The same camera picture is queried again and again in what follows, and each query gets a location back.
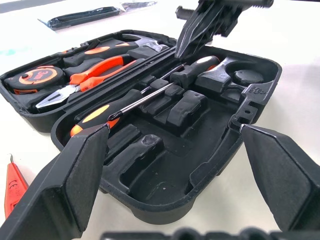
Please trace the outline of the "dark grey folded cloth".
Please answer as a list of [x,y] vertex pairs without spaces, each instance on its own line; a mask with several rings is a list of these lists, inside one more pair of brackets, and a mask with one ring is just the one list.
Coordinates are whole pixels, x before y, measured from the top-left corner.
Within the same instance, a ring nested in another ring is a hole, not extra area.
[[62,0],[37,11],[37,20],[56,31],[153,7],[157,0]]

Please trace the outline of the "orange utility knife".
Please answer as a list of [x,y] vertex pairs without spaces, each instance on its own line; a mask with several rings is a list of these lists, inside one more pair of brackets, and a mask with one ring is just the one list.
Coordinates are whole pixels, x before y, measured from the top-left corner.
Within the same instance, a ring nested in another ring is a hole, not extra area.
[[29,187],[18,166],[14,163],[13,155],[10,153],[9,156],[10,163],[7,165],[4,197],[5,219],[9,217]]

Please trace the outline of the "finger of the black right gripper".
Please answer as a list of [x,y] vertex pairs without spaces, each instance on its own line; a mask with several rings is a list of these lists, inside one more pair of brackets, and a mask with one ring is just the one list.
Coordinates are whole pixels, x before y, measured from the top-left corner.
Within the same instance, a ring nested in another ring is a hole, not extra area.
[[210,42],[219,28],[222,14],[193,13],[180,33],[180,59],[186,59]]
[[207,12],[194,12],[186,21],[176,44],[175,57],[187,58],[209,42]]

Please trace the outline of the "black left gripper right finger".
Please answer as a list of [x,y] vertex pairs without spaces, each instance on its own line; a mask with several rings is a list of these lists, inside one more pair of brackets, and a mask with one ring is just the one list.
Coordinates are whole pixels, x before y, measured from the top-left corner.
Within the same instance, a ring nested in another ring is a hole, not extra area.
[[320,231],[320,165],[289,136],[244,124],[254,180],[282,231]]

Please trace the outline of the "black orange tape measure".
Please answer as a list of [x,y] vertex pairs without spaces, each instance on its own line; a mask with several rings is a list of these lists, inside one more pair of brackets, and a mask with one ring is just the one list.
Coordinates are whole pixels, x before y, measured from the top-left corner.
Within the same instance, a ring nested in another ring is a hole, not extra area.
[[64,71],[53,65],[39,66],[4,80],[9,90],[16,95],[37,93],[64,82]]

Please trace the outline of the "black plastic tool case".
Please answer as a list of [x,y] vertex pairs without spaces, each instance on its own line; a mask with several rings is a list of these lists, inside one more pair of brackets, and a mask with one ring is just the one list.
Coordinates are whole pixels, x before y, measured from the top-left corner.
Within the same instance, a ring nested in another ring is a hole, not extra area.
[[[128,51],[135,66],[88,91],[73,93],[61,103],[36,108],[69,83],[73,66],[65,66],[64,58],[134,41],[125,39],[124,34],[153,38],[169,48],[155,52],[142,46]],[[37,131],[50,133],[54,145],[63,150],[73,126],[99,107],[129,90],[142,91],[151,85],[145,92],[150,94],[167,84],[168,72],[181,64],[175,58],[175,45],[176,40],[167,35],[121,30],[0,75],[0,94]],[[146,223],[172,223],[189,212],[197,196],[238,151],[243,142],[240,126],[259,119],[282,73],[273,60],[212,46],[203,47],[184,65],[208,56],[216,56],[219,64],[200,73],[189,87],[172,85],[110,124],[99,188]],[[28,94],[14,94],[4,83],[40,66],[61,68],[64,83]]]

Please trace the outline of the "orange handled pliers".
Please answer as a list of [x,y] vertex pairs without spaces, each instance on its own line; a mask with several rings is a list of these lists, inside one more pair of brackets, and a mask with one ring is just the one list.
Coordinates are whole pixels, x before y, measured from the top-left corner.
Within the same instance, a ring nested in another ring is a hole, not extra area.
[[116,70],[104,76],[101,76],[102,73],[116,66],[124,66],[130,59],[131,57],[128,54],[109,57],[96,63],[83,72],[71,75],[69,85],[56,90],[54,93],[50,94],[45,99],[37,103],[35,107],[37,109],[42,109],[48,106],[62,103],[73,93],[85,92],[97,86],[106,78],[117,74],[121,70]]

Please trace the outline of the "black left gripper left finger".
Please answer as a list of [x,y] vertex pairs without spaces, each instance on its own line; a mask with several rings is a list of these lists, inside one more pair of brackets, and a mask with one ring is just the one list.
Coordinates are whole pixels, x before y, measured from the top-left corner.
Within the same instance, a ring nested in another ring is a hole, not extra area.
[[100,185],[109,132],[101,124],[71,137],[0,227],[0,240],[80,238]]

